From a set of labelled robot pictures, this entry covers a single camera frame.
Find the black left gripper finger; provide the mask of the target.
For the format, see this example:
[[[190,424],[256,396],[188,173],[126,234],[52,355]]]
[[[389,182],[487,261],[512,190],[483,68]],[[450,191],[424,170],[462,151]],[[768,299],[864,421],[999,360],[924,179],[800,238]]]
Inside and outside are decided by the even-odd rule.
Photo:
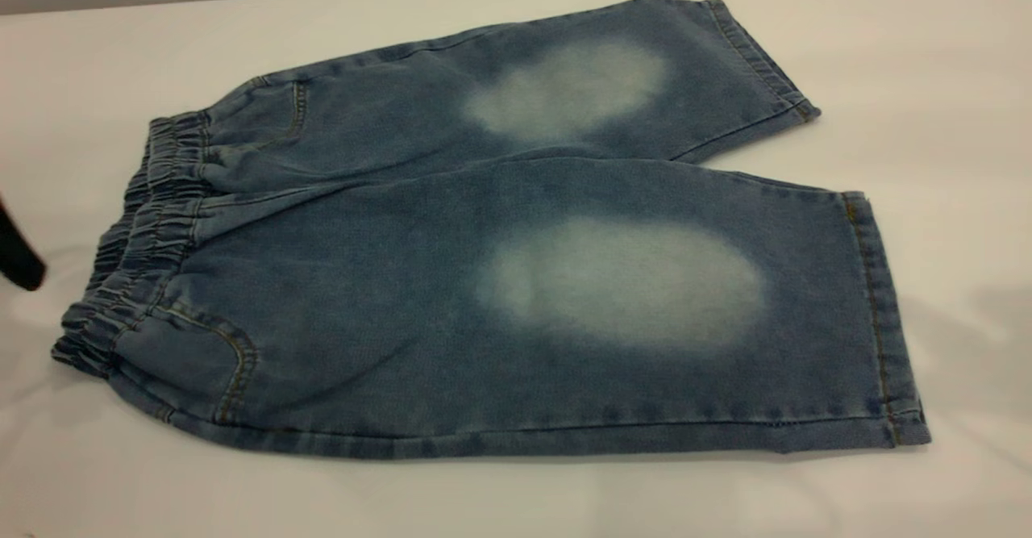
[[[44,283],[47,266],[26,238],[1,201],[1,273],[22,290],[37,291]]]

